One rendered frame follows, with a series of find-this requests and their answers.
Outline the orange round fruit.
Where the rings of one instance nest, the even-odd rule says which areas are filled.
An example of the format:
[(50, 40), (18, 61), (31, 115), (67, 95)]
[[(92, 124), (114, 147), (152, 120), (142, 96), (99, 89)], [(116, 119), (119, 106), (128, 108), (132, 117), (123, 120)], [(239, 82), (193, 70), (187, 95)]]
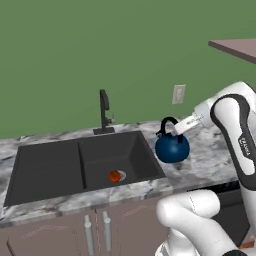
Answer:
[(108, 177), (112, 182), (119, 182), (121, 179), (121, 174), (118, 170), (113, 170), (109, 173)]

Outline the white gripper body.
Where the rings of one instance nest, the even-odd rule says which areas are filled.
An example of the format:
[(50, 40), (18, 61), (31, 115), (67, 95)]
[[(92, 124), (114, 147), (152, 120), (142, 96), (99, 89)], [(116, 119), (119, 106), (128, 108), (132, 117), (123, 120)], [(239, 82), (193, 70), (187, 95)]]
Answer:
[(202, 115), (197, 115), (193, 113), (191, 116), (179, 121), (177, 124), (174, 125), (174, 130), (177, 135), (184, 134), (188, 130), (193, 129), (194, 127), (198, 126), (201, 123), (201, 119), (203, 118)]

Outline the black tap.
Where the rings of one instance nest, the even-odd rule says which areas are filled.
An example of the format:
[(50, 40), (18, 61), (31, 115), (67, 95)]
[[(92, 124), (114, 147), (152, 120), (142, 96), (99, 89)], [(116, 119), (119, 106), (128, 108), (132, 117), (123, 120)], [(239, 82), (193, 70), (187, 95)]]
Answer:
[(99, 95), (100, 95), (101, 127), (94, 129), (93, 133), (95, 135), (114, 133), (115, 129), (113, 127), (110, 127), (110, 124), (113, 124), (115, 122), (115, 119), (114, 117), (108, 118), (106, 116), (106, 112), (110, 110), (107, 93), (104, 89), (101, 89), (99, 91)]

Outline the white wall socket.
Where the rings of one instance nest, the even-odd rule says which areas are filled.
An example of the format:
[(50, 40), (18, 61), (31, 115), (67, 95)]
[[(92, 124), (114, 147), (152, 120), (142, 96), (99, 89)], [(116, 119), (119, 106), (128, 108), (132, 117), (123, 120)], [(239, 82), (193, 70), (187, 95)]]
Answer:
[(186, 85), (175, 85), (173, 89), (173, 104), (182, 104), (185, 96)]

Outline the black appliance front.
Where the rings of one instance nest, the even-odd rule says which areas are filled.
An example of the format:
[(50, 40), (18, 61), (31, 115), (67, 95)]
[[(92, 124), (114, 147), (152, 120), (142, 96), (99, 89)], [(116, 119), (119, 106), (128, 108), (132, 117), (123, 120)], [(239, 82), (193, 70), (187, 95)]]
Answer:
[(240, 246), (249, 231), (250, 224), (247, 219), (240, 184), (238, 181), (207, 186), (208, 190), (215, 192), (220, 200), (220, 211), (213, 217), (233, 242)]

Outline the brown cabinet door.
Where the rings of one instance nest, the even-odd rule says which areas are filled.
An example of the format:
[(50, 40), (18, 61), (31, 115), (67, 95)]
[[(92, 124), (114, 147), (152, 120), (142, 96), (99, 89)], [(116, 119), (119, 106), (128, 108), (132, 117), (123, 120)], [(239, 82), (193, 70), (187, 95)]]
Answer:
[(98, 256), (83, 214), (0, 229), (0, 256)]
[[(168, 229), (156, 216), (160, 198), (131, 201), (97, 209), (100, 256), (155, 256)], [(110, 218), (111, 250), (106, 249), (103, 212)]]

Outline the dark grey double sink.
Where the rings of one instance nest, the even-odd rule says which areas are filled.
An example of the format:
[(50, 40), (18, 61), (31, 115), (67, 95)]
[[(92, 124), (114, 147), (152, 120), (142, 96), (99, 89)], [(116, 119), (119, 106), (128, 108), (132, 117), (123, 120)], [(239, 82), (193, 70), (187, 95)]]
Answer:
[(165, 176), (140, 131), (25, 145), (18, 148), (4, 204), (114, 187), (114, 171), (125, 173), (122, 185)]

